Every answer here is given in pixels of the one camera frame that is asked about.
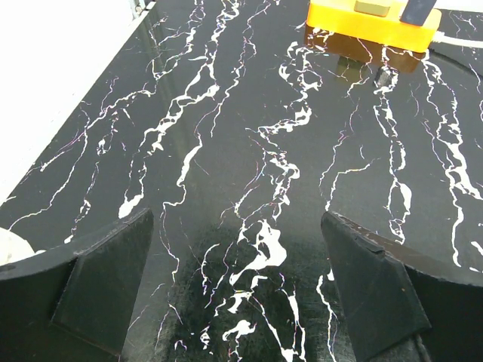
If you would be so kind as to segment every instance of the white round object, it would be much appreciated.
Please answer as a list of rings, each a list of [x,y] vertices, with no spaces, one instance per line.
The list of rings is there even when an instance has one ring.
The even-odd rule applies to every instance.
[[[27,240],[0,228],[0,265],[18,262],[34,255],[35,252]]]

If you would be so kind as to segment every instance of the black marble surface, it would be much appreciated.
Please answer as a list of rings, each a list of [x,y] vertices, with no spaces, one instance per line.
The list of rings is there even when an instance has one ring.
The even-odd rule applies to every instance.
[[[377,89],[305,46],[307,5],[159,1],[0,208],[34,250],[153,210],[123,360],[353,361],[325,210],[483,270],[482,51]]]

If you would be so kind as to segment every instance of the black table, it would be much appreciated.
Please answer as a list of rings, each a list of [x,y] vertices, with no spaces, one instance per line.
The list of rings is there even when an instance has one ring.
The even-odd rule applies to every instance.
[[[437,44],[375,88],[376,66],[305,46],[306,15],[159,1],[0,208],[34,250],[152,209],[124,360],[354,360],[326,210],[483,271],[481,50]],[[483,38],[482,15],[443,15]]]

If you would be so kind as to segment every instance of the gray object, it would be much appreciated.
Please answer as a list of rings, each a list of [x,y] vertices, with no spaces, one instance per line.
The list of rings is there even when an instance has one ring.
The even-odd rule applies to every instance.
[[[436,0],[409,0],[401,21],[407,24],[422,26],[435,6]]]
[[[381,66],[374,78],[374,86],[377,88],[388,87],[391,85],[392,80],[396,77],[398,71],[389,66]]]
[[[150,3],[151,0],[128,0],[129,5],[131,6],[131,11],[133,13],[133,18],[136,19],[140,16],[143,10],[146,8],[147,4]]]

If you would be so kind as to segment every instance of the yellow object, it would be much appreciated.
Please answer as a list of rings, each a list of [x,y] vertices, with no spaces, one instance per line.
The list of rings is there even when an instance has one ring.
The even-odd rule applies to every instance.
[[[423,53],[439,28],[441,11],[433,9],[423,26],[399,21],[406,6],[393,2],[386,17],[355,11],[356,0],[311,0],[307,25],[329,32]]]
[[[391,8],[392,0],[356,0],[354,11],[377,17],[386,17]]]

